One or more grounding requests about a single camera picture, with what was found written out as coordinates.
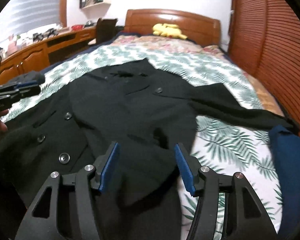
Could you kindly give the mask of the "wooden desk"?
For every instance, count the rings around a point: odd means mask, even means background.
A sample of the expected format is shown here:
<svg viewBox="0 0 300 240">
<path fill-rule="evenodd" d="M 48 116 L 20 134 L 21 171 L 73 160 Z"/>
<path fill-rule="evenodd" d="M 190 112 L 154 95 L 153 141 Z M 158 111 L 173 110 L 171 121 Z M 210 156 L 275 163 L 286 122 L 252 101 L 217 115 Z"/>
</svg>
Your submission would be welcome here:
<svg viewBox="0 0 300 240">
<path fill-rule="evenodd" d="M 0 63 L 0 85 L 18 75 L 30 71 L 39 72 L 69 59 L 88 49 L 88 43 L 95 37 L 96 28 L 89 27 L 45 39 L 15 52 Z"/>
</svg>

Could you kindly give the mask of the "grey folded garment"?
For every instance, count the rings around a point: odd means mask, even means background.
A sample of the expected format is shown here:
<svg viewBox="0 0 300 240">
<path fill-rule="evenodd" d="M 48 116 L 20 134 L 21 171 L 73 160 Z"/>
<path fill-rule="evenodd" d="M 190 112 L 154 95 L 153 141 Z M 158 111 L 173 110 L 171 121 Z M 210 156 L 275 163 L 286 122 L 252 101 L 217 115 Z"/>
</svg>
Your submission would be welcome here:
<svg viewBox="0 0 300 240">
<path fill-rule="evenodd" d="M 39 85 L 41 85 L 45 83 L 45 75 L 40 72 L 30 71 L 28 73 L 21 74 L 10 79 L 7 83 L 31 82 L 31 81 L 36 81 Z"/>
</svg>

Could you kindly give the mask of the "red bowl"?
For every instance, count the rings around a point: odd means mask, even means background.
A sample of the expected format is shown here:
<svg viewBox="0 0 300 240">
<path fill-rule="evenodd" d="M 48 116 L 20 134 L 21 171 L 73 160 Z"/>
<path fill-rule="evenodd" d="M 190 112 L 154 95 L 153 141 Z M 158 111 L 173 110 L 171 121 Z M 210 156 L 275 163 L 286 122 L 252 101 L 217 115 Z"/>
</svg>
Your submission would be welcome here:
<svg viewBox="0 0 300 240">
<path fill-rule="evenodd" d="M 84 28 L 83 24 L 76 24 L 76 25 L 71 26 L 72 31 L 79 31 L 79 30 L 82 30 L 83 28 Z"/>
</svg>

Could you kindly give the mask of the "palm leaf bed sheet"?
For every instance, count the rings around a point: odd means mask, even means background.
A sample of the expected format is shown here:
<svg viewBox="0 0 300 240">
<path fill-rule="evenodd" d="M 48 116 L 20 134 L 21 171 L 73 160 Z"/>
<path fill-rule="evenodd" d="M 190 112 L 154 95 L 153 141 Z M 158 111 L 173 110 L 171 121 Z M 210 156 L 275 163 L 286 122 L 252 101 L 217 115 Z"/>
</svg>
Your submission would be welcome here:
<svg viewBox="0 0 300 240">
<path fill-rule="evenodd" d="M 223 84 L 246 109 L 261 109 L 260 100 L 247 78 L 236 65 L 203 53 L 170 53 L 140 45 L 104 45 L 57 65 L 45 74 L 38 96 L 16 103 L 5 117 L 6 124 L 47 99 L 63 86 L 84 74 L 106 66 L 147 59 L 158 70 L 181 76 L 193 86 Z M 267 131 L 228 124 L 207 115 L 196 117 L 197 133 L 189 150 L 201 164 L 231 175 L 242 171 L 260 197 L 272 223 L 281 224 L 281 189 L 269 149 Z M 177 179 L 181 207 L 181 237 L 185 239 L 197 206 L 196 198 L 186 192 Z"/>
</svg>

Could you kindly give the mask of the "black button coat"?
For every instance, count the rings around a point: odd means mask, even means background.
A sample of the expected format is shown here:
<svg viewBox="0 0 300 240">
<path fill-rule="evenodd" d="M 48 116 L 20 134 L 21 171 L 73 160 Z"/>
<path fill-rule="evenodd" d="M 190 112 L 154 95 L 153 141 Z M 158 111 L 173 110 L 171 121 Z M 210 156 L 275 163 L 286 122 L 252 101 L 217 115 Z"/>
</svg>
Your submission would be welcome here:
<svg viewBox="0 0 300 240">
<path fill-rule="evenodd" d="M 181 207 L 174 146 L 192 148 L 196 117 L 294 134 L 291 119 L 242 107 L 221 83 L 193 86 L 181 76 L 155 69 L 147 59 L 98 68 L 75 79 L 7 123 L 0 140 L 2 223 L 16 232 L 53 171 L 78 172 L 120 145 L 119 161 L 104 196 L 95 200 L 105 239 L 179 239 Z"/>
</svg>

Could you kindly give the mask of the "navy blue garment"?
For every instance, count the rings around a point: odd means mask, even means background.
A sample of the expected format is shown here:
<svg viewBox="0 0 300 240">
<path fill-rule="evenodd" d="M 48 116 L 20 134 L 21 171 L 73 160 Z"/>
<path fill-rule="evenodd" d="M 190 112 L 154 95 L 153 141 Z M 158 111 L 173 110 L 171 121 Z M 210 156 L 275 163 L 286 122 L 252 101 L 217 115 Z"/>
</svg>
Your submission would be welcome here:
<svg viewBox="0 0 300 240">
<path fill-rule="evenodd" d="M 300 137 L 283 126 L 269 132 L 282 193 L 282 219 L 279 239 L 300 239 Z"/>
</svg>

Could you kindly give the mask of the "yellow plush toy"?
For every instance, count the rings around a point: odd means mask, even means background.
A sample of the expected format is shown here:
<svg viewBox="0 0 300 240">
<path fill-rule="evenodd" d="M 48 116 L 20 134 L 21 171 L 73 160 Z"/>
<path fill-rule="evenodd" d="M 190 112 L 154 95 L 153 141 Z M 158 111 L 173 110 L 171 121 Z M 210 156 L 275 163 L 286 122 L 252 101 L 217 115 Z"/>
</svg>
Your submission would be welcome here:
<svg viewBox="0 0 300 240">
<path fill-rule="evenodd" d="M 153 26 L 153 35 L 169 37 L 169 38 L 179 38 L 186 40 L 187 36 L 182 33 L 179 26 L 176 24 L 167 23 L 157 23 Z"/>
</svg>

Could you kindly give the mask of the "dark wooden chair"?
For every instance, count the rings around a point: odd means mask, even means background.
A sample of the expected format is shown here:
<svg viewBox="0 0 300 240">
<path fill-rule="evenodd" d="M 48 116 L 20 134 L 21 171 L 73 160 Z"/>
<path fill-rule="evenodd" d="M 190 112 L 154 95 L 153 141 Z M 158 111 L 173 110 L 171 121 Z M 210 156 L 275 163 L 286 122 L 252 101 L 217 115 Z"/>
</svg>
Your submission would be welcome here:
<svg viewBox="0 0 300 240">
<path fill-rule="evenodd" d="M 117 18 L 99 18 L 96 24 L 96 44 L 101 44 L 111 40 L 115 33 Z"/>
</svg>

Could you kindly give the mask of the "floral quilt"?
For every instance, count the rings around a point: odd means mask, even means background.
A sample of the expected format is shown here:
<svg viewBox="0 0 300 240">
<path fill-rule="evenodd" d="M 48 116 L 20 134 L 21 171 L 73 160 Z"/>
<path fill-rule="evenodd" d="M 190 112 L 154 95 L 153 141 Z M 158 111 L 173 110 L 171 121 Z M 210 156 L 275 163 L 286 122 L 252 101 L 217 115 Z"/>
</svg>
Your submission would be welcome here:
<svg viewBox="0 0 300 240">
<path fill-rule="evenodd" d="M 167 38 L 161 36 L 136 36 L 136 35 L 120 35 L 111 45 L 140 45 L 151 50 L 163 50 L 170 53 L 203 53 L 216 57 L 223 57 L 225 52 L 217 45 L 209 45 L 202 47 L 188 40 L 177 38 Z"/>
</svg>

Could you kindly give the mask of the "wooden headboard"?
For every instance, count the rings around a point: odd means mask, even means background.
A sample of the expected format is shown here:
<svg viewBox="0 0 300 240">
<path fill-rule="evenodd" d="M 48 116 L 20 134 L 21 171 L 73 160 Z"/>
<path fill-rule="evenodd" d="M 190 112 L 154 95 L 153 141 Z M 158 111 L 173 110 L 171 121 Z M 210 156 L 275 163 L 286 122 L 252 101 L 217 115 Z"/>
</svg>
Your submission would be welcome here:
<svg viewBox="0 0 300 240">
<path fill-rule="evenodd" d="M 130 9 L 126 14 L 124 32 L 151 34 L 157 23 L 178 25 L 184 35 L 202 47 L 220 44 L 219 20 L 179 10 Z"/>
</svg>

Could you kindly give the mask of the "striped window blind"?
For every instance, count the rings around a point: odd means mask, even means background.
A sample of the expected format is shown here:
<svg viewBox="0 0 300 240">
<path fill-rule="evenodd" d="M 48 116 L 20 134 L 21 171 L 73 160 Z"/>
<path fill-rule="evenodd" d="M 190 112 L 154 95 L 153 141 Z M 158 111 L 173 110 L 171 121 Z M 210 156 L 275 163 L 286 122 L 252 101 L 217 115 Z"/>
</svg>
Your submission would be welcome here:
<svg viewBox="0 0 300 240">
<path fill-rule="evenodd" d="M 0 42 L 11 35 L 59 24 L 60 0 L 10 0 L 0 12 Z"/>
</svg>

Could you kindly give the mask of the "wooden louvered wardrobe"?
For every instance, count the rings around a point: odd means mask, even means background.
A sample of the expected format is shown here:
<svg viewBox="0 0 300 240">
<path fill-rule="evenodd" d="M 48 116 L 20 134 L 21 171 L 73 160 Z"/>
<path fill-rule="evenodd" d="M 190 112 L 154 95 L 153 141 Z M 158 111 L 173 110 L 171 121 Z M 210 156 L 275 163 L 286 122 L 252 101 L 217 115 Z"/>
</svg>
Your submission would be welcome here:
<svg viewBox="0 0 300 240">
<path fill-rule="evenodd" d="M 232 0 L 232 9 L 230 58 L 300 125 L 300 20 L 285 0 Z"/>
</svg>

